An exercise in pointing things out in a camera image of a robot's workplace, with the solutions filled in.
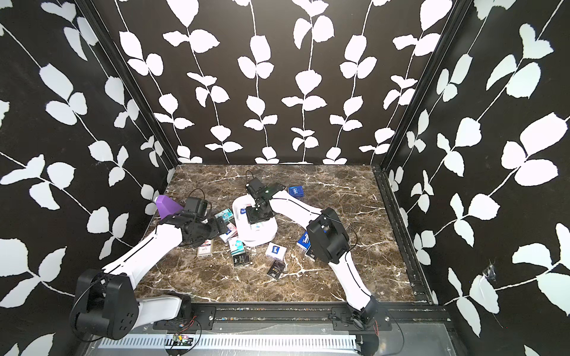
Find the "brown marble floor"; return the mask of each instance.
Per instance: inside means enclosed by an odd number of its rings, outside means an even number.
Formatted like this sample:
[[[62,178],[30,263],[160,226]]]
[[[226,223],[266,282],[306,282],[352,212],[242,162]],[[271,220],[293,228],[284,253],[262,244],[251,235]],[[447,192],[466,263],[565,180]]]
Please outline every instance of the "brown marble floor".
[[[358,232],[353,260],[368,289],[379,301],[414,300],[404,261],[369,166],[188,164],[176,168],[166,195],[184,205],[188,194],[200,187],[214,212],[231,208],[233,200],[245,194],[247,169],[264,183],[302,185],[303,202],[335,209],[340,219]],[[194,248],[171,250],[141,280],[135,291],[137,297],[175,291],[191,295],[196,302],[343,300],[343,289],[328,265],[309,260],[296,245],[304,229],[283,215],[276,218],[279,228],[272,242],[287,247],[287,268],[279,281],[266,274],[272,264],[265,256],[267,244],[246,247],[253,264],[234,268],[229,246],[215,238],[211,257],[197,257]],[[155,215],[148,232],[158,220]],[[352,244],[353,233],[347,231]]]

